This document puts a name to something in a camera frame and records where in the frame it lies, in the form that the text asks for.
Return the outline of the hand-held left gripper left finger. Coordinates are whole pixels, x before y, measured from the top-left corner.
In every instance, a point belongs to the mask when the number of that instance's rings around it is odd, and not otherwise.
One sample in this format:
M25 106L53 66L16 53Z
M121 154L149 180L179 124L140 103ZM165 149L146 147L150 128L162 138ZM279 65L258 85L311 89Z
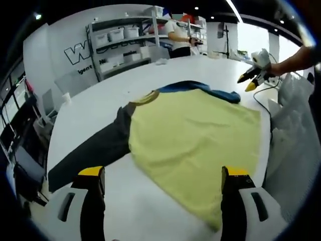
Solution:
M105 240L104 178L103 166L86 168L53 195L46 205L51 240Z

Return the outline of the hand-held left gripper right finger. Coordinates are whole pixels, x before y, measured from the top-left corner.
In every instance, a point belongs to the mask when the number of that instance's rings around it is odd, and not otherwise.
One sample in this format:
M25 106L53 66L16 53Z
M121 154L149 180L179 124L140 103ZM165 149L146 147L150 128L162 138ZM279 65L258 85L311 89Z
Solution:
M243 170L222 167L221 240L275 240L287 227L277 201Z

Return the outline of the person's right hand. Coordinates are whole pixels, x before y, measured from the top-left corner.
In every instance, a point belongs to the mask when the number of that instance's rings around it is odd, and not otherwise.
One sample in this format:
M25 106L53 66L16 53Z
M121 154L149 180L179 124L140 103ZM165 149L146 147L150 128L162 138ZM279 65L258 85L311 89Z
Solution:
M271 63L270 66L266 69L270 75L282 76L285 72L280 63Z

